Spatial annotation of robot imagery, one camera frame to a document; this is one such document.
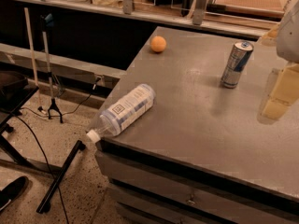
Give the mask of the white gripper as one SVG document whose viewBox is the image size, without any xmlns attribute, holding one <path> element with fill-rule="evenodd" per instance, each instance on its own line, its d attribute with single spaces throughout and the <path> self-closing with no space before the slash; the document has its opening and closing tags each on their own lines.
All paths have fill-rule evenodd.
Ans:
<svg viewBox="0 0 299 224">
<path fill-rule="evenodd" d="M 299 1 L 285 14 L 280 25 L 273 26 L 258 43 L 274 47 L 276 40 L 277 55 L 290 63 L 278 71 L 262 111 L 263 116 L 274 120 L 280 119 L 299 99 Z"/>
</svg>

